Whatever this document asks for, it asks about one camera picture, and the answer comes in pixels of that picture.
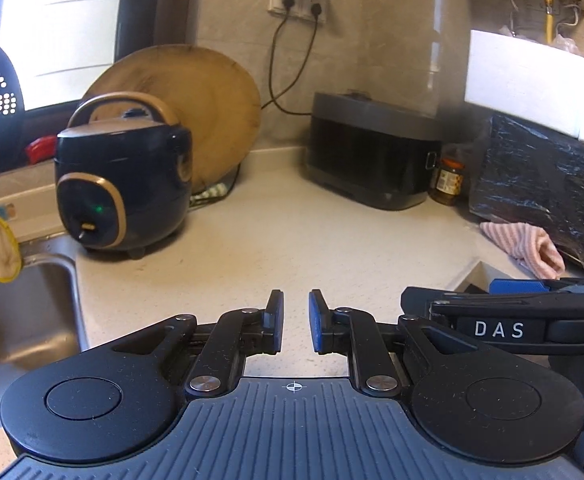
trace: wall socket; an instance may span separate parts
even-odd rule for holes
[[[319,23],[325,23],[327,21],[327,11],[328,11],[328,0],[294,0],[296,4],[290,10],[290,16],[294,18],[299,18],[301,20],[307,20],[309,22],[314,21],[314,16],[312,15],[312,5],[321,4],[322,13],[319,16]],[[270,0],[268,6],[269,12],[274,14],[285,14],[286,10],[283,6],[283,0]]]

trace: orange lid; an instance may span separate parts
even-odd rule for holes
[[[449,166],[453,170],[464,170],[466,168],[465,164],[463,164],[462,162],[458,162],[453,158],[442,158],[441,163],[445,164],[446,166]]]

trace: pink striped rag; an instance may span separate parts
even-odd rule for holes
[[[562,256],[545,229],[521,222],[479,225],[483,234],[541,280],[555,280],[565,272]]]

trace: red object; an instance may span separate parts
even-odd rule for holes
[[[48,135],[29,143],[25,148],[25,154],[28,156],[29,164],[32,165],[52,158],[55,149],[56,135]]]

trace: round wooden cutting board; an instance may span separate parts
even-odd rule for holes
[[[192,131],[193,192],[239,164],[259,132],[261,101],[254,79],[238,63],[208,48],[173,44],[134,52],[107,69],[83,100],[118,91],[158,97]],[[91,120],[120,117],[130,107],[105,105]]]

